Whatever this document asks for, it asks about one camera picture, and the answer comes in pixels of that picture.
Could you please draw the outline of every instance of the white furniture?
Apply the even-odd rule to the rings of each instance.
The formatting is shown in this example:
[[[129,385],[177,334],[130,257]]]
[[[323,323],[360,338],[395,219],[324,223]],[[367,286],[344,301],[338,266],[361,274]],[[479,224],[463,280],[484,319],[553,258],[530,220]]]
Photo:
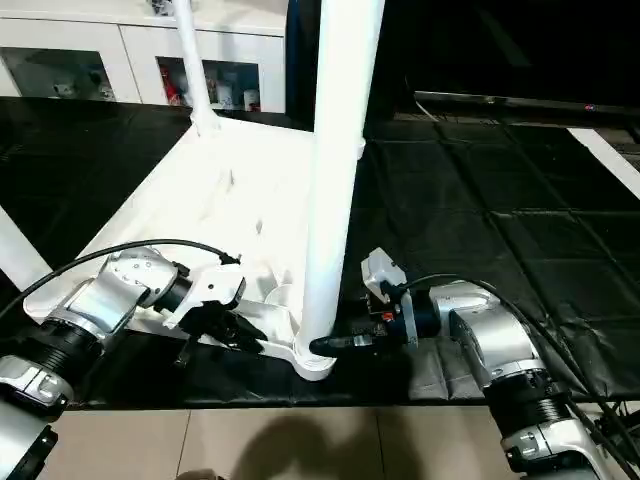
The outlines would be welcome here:
[[[194,125],[81,254],[133,239],[167,237],[241,253],[247,285],[238,309],[265,333],[267,340],[260,341],[263,354],[288,361],[305,379],[320,380],[335,359],[313,354],[309,342],[329,334],[335,321],[384,0],[323,2],[317,94],[321,107],[313,133],[218,118],[208,103],[189,0],[174,3],[196,103]],[[23,253],[0,256],[0,268],[16,277],[21,257],[28,256],[29,265],[41,269],[37,252],[6,215],[0,217],[0,227],[2,223],[10,228],[0,228],[0,245]],[[193,249],[160,251],[189,265],[193,275],[214,262],[211,255]],[[24,303],[26,313],[42,321],[73,285],[99,266],[94,261],[66,272],[52,285],[55,293],[32,293]],[[24,284],[28,276],[36,274],[24,272],[16,284]],[[139,309],[128,327],[180,335],[169,320]],[[203,336],[200,341],[213,339]]]
[[[104,66],[117,101],[140,102],[117,25],[0,18],[0,48],[0,95],[19,96],[24,89],[27,95],[54,96],[54,84],[78,76],[76,69],[81,67],[73,65],[76,56],[71,52],[82,51],[95,52],[95,62]],[[41,49],[55,58],[49,54],[30,61],[43,56]],[[61,65],[65,60],[69,65]]]
[[[232,108],[244,108],[245,90],[258,90],[262,111],[284,112],[288,0],[193,0],[192,4],[205,73],[214,77],[210,79],[214,106],[222,106],[215,89],[220,81],[234,86]],[[167,68],[172,86],[183,93],[181,57],[175,19],[154,15],[144,0],[0,3],[3,96],[63,96],[54,92],[53,85],[99,70],[115,101],[166,105],[160,66]],[[72,96],[104,99],[87,85]]]

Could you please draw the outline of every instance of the red object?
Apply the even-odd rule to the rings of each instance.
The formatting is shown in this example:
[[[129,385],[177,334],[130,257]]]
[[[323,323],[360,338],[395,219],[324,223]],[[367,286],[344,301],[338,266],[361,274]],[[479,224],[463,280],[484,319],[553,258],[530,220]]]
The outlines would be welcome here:
[[[164,93],[167,94],[167,102],[169,105],[181,105],[180,95],[178,89],[171,83],[169,78],[169,69],[167,67],[160,67],[160,74],[162,75],[162,85],[164,86]]]

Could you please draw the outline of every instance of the white cabinet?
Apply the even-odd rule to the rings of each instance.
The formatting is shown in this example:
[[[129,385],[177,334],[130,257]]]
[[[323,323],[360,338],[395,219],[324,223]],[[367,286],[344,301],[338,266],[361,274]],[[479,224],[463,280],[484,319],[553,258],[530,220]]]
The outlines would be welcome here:
[[[0,95],[140,102],[117,25],[9,18]]]
[[[288,3],[192,1],[214,106],[285,111]],[[188,104],[181,57],[146,0],[0,1],[0,95]]]
[[[188,104],[178,31],[120,28],[142,102]],[[196,39],[215,106],[284,112],[284,37],[198,30]],[[177,100],[168,98],[174,92],[179,95]]]

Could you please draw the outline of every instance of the wire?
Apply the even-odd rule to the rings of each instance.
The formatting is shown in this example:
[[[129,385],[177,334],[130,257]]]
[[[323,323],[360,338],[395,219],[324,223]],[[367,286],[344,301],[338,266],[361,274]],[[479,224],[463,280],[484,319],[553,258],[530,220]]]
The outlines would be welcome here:
[[[574,415],[578,417],[578,420],[580,420],[591,432],[591,435],[595,438],[596,442],[601,443],[607,452],[611,454],[624,473],[626,473],[632,480],[640,480],[640,476],[638,476],[633,467],[629,465],[629,462],[625,460],[624,456],[620,453],[620,450],[618,450],[613,442],[609,440],[598,427],[596,427],[595,423],[593,423],[591,419],[582,410],[580,410],[580,407],[576,405],[576,402],[574,402],[572,398],[567,399],[567,405],[569,405],[569,408]]]
[[[620,417],[616,415],[616,413],[611,409],[611,407],[607,404],[607,402],[600,396],[597,392],[593,384],[589,381],[587,376],[584,374],[580,366],[573,360],[573,358],[567,353],[567,351],[558,343],[558,341],[553,338],[551,333],[547,331],[547,329],[532,315],[525,314],[520,308],[518,308],[514,303],[510,302],[506,298],[504,298],[498,290],[491,284],[484,282],[482,280],[475,280],[472,278],[465,277],[464,275],[458,275],[455,273],[435,273],[431,275],[425,275],[423,277],[417,278],[409,283],[404,284],[400,287],[401,292],[404,292],[420,283],[433,281],[433,280],[464,280],[465,282],[469,282],[473,285],[477,285],[481,288],[484,288],[489,293],[494,295],[496,298],[500,300],[501,303],[506,305],[518,318],[518,320],[522,323],[531,325],[546,341],[549,345],[555,350],[558,356],[565,363],[567,368],[575,375],[580,383],[584,386],[585,390],[589,393],[589,395],[596,401],[598,406],[602,409],[602,412],[605,417],[607,417],[613,425],[615,425],[616,429],[619,431],[622,436],[624,442],[626,443],[627,448],[629,449],[630,454],[633,457],[633,462],[636,465],[640,465],[640,452],[638,452],[638,447],[629,435],[626,427],[620,420]],[[558,332],[564,339],[564,334],[559,331]]]
[[[2,320],[2,317],[4,317],[7,313],[9,313],[9,311],[13,307],[15,307],[18,303],[23,301],[25,298],[27,298],[33,292],[38,290],[40,287],[42,287],[43,285],[46,285],[47,283],[49,283],[54,278],[59,277],[60,275],[62,275],[66,271],[71,270],[72,268],[75,268],[78,265],[81,265],[83,263],[87,263],[87,262],[89,262],[91,260],[94,260],[96,258],[104,257],[105,255],[110,255],[112,253],[121,252],[122,250],[126,250],[128,248],[147,247],[147,246],[153,246],[153,245],[184,245],[185,247],[197,248],[197,249],[204,250],[204,251],[207,251],[207,252],[211,252],[211,253],[217,255],[218,257],[220,257],[220,260],[222,261],[223,265],[224,264],[230,264],[230,263],[240,263],[240,260],[238,260],[237,258],[232,257],[231,255],[223,252],[222,250],[218,250],[217,248],[210,247],[209,245],[205,245],[204,243],[193,242],[191,240],[178,240],[178,239],[174,239],[174,238],[161,238],[161,239],[157,239],[157,240],[138,240],[138,241],[135,241],[135,242],[122,243],[120,245],[115,245],[113,247],[103,248],[102,250],[97,250],[95,252],[89,253],[89,254],[84,255],[82,257],[76,258],[72,262],[67,263],[66,265],[58,268],[57,270],[54,270],[53,272],[45,275],[44,277],[42,277],[37,282],[34,282],[33,284],[29,285],[24,291],[20,292],[20,295],[18,295],[16,298],[11,300],[2,309],[2,311],[0,311],[0,320]]]
[[[418,102],[417,100],[413,100],[414,102],[416,102],[416,107],[418,107],[422,113],[424,113],[427,117],[429,117],[431,120],[433,120],[434,122],[439,122],[440,120],[438,120],[436,117],[434,117],[432,114],[429,113],[429,110],[427,110],[426,108],[424,108],[422,105],[420,105],[420,102]]]

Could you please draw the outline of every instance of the shelf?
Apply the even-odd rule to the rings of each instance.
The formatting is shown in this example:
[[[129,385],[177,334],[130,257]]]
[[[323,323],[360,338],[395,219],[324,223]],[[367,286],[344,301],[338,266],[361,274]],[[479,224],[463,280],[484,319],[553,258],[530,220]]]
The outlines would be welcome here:
[[[285,36],[288,0],[193,0],[197,30]],[[176,27],[144,0],[3,0],[0,18]]]
[[[186,75],[184,72],[184,64],[181,58],[172,57],[156,57],[158,65],[161,67],[158,74],[164,69],[163,83],[167,82],[176,92],[175,100],[179,101],[182,106],[191,106],[186,99],[188,94],[188,86],[186,84]],[[252,64],[244,64],[238,62],[217,62],[211,60],[203,60],[204,74],[207,80],[207,89],[209,90],[209,100],[211,106],[220,110],[245,110],[244,92],[253,90],[259,92],[258,66]],[[218,98],[220,82],[224,84],[226,89],[226,102],[221,102]],[[169,105],[176,105],[167,98]],[[256,98],[256,108],[259,110],[260,101],[259,93]]]

